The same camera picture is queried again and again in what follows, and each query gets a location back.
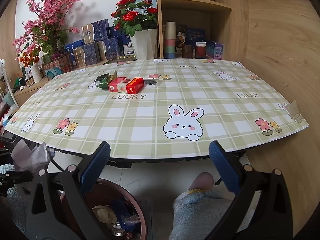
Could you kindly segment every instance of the metal screw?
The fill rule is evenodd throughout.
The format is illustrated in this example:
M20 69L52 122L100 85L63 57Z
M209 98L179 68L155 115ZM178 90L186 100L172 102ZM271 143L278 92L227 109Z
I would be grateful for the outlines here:
M76 166L75 165L70 165L68 168L67 168L68 171L70 172L73 172L76 170Z
M38 174L39 174L40 176L44 175L44 174L45 174L45 170L44 170L44 169L39 170Z
M245 166L243 166L243 168L245 171L252 171L253 170L252 166L249 164L246 164Z
M279 169L275 169L275 174L279 176L279 175L282 174L282 172L281 172L281 170L279 170Z

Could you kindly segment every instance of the white lid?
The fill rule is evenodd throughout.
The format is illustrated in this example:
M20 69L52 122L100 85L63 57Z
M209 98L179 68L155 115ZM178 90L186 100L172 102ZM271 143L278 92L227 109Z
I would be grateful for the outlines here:
M196 41L196 46L198 46L198 47L205 47L206 45L207 45L207 43L204 41Z

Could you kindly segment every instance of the blue gripper pad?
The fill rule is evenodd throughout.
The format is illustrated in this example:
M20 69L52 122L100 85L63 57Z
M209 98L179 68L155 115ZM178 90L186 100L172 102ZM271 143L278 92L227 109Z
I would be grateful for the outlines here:
M80 177L80 192L84 195L93 190L104 166L110 158L110 145L107 142L102 142L94 152L92 160L89 162Z
M216 166L222 181L226 185L228 191L238 195L240 192L240 178L234 168L231 166L224 149L217 141L212 141L209 145L209 157L214 166Z

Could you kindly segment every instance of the green plastic wrapper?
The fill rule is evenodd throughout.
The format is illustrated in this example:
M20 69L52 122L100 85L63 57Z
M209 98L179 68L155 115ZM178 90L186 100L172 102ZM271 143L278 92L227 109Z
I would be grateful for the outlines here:
M96 79L96 86L98 88L108 88L111 81L115 80L117 78L117 71L113 73L113 75L110 75L109 73L98 76Z

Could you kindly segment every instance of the stack of paper cups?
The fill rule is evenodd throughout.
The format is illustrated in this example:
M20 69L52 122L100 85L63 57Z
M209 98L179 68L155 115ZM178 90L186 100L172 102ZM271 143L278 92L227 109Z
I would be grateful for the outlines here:
M166 22L164 31L164 58L176 57L176 23Z
M31 73L34 81L36 83L40 82L42 80L42 77L41 77L40 70L38 68L38 64L34 64L30 69L31 69Z

